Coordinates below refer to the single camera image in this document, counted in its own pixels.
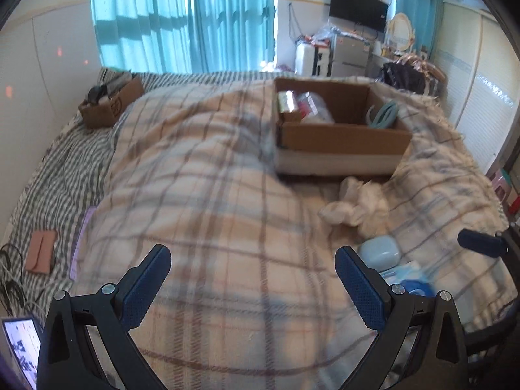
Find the white cloth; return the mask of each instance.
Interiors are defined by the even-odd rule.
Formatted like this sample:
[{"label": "white cloth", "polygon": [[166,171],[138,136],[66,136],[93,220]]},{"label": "white cloth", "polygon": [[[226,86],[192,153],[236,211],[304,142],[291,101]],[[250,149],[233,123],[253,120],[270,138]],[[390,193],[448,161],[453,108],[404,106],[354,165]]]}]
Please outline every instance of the white cloth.
[{"label": "white cloth", "polygon": [[341,183],[340,200],[328,204],[319,215],[332,226],[357,227],[361,237],[373,238],[385,233],[388,202],[378,183],[363,184],[355,177],[347,177]]}]

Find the small cardboard box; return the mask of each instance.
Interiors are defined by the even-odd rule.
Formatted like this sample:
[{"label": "small cardboard box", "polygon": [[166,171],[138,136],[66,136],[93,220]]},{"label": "small cardboard box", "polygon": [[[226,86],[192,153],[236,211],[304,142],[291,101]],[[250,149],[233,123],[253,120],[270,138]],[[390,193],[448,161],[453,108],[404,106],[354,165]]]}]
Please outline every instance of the small cardboard box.
[{"label": "small cardboard box", "polygon": [[85,100],[78,107],[78,110],[83,117],[85,126],[89,129],[113,127],[126,108],[144,93],[141,79],[135,77],[109,101],[100,105],[87,106]]},{"label": "small cardboard box", "polygon": [[[398,118],[389,129],[366,126],[367,110],[385,100],[375,84],[275,79],[275,167],[286,175],[389,176],[401,161],[412,133]],[[294,113],[280,113],[278,92],[316,92],[335,124],[302,124]]]}]

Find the wall-mounted tv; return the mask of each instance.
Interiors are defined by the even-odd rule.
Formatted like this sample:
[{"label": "wall-mounted tv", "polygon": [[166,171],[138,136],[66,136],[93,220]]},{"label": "wall-mounted tv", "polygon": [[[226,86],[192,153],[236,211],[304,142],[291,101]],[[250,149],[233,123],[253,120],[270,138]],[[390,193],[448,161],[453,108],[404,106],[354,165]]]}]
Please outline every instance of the wall-mounted tv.
[{"label": "wall-mounted tv", "polygon": [[379,0],[330,0],[329,16],[384,32],[388,4]]}]

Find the laptop screen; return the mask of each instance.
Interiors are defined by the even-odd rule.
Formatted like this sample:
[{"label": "laptop screen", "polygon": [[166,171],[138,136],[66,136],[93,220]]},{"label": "laptop screen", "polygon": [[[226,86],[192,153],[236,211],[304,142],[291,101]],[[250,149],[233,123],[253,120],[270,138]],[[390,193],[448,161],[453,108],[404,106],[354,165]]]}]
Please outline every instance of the laptop screen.
[{"label": "laptop screen", "polygon": [[20,369],[33,390],[36,390],[36,369],[40,352],[40,337],[31,318],[3,319],[7,343]]}]

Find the red object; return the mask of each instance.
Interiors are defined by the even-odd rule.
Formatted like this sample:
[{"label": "red object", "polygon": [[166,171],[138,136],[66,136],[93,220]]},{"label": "red object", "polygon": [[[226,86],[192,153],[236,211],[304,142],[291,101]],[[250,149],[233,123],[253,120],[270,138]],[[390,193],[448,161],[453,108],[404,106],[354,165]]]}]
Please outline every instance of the red object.
[{"label": "red object", "polygon": [[520,209],[520,196],[518,196],[509,207],[509,214],[515,215]]}]

